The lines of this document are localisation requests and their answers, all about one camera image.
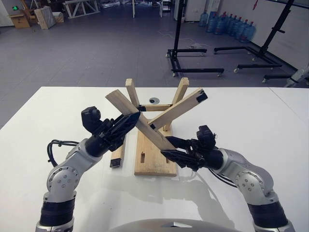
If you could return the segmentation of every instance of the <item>cardboard box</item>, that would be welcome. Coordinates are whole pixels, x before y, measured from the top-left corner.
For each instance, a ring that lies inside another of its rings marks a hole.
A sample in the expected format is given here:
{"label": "cardboard box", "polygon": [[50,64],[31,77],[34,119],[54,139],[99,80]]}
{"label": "cardboard box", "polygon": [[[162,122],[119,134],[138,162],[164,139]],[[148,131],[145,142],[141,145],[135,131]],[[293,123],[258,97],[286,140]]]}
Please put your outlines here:
{"label": "cardboard box", "polygon": [[20,11],[20,14],[10,15],[12,22],[14,23],[16,28],[29,28],[29,21],[23,11]]}
{"label": "cardboard box", "polygon": [[34,13],[38,19],[38,24],[43,30],[49,29],[56,24],[52,10],[49,6],[44,6],[40,9],[35,9]]}
{"label": "cardboard box", "polygon": [[53,12],[56,23],[64,23],[64,16],[61,12]]}

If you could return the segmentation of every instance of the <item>white wall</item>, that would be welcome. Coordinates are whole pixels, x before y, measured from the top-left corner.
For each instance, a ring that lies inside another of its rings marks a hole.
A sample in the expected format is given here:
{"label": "white wall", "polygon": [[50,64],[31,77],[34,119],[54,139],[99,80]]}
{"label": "white wall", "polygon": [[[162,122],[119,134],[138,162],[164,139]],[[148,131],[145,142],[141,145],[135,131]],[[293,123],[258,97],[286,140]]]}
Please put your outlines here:
{"label": "white wall", "polygon": [[[227,11],[229,14],[254,21],[256,33],[252,42],[262,46],[285,5],[259,0],[253,11],[255,2],[256,0],[221,0],[220,14]],[[268,51],[298,69],[307,66],[309,63],[309,10],[292,6],[281,29],[285,34],[277,32]]]}
{"label": "white wall", "polygon": [[21,4],[20,0],[0,0],[0,1],[2,1],[9,15],[19,14],[19,12],[13,11],[12,6],[18,6],[19,9],[23,10],[23,5]]}
{"label": "white wall", "polygon": [[5,26],[13,26],[13,22],[9,18],[9,14],[0,0],[0,27]]}

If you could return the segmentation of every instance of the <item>grey floor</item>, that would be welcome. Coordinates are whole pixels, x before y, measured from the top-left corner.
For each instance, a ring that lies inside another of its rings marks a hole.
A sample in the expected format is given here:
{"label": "grey floor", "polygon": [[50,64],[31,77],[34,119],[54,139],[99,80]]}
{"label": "grey floor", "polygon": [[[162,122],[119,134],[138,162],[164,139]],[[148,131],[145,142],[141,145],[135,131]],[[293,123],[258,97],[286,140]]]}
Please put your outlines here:
{"label": "grey floor", "polygon": [[[233,38],[205,33],[197,23],[182,26],[180,48],[202,43],[205,57],[186,54],[180,62],[187,68],[225,68],[216,73],[185,73],[172,77],[167,49],[173,47],[176,23],[170,13],[138,5],[108,8],[100,14],[67,19],[49,30],[38,25],[28,29],[0,28],[0,128],[42,86],[123,87],[133,78],[137,87],[176,87],[182,76],[191,87],[282,87],[285,80],[262,84],[264,74],[293,73],[288,67],[241,70],[251,63],[245,51],[214,55],[215,46],[235,46]],[[298,87],[307,87],[299,83]]]}

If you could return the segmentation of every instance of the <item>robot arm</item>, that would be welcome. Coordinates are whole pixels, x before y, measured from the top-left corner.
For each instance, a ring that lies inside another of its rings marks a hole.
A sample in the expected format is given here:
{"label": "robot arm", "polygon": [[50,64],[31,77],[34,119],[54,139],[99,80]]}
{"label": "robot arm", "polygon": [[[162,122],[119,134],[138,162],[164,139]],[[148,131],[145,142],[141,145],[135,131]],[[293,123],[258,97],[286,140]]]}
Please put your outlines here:
{"label": "robot arm", "polygon": [[295,232],[273,190],[273,179],[265,169],[249,163],[235,151],[216,148],[215,134],[207,126],[199,127],[197,138],[183,140],[167,137],[176,148],[185,149],[186,152],[166,150],[161,153],[182,168],[187,166],[197,171],[205,167],[228,177],[244,196],[254,220],[255,231]]}
{"label": "robot arm", "polygon": [[100,120],[100,111],[89,107],[82,111],[83,126],[92,133],[54,167],[47,179],[48,192],[44,194],[41,218],[36,232],[72,232],[76,187],[88,169],[98,163],[105,152],[114,151],[123,144],[124,136],[135,127],[140,112],[119,116],[116,120]]}

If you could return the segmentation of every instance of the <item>round metal plate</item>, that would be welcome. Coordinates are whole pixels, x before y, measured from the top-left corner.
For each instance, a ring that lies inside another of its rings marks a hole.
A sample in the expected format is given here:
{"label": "round metal plate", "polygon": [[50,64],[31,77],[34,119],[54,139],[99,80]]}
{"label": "round metal plate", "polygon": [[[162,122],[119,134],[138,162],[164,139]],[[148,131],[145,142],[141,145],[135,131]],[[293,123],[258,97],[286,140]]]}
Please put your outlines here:
{"label": "round metal plate", "polygon": [[160,103],[160,100],[159,100],[159,98],[150,98],[150,99],[149,99],[149,102],[150,102],[151,104],[157,105],[157,104]]}

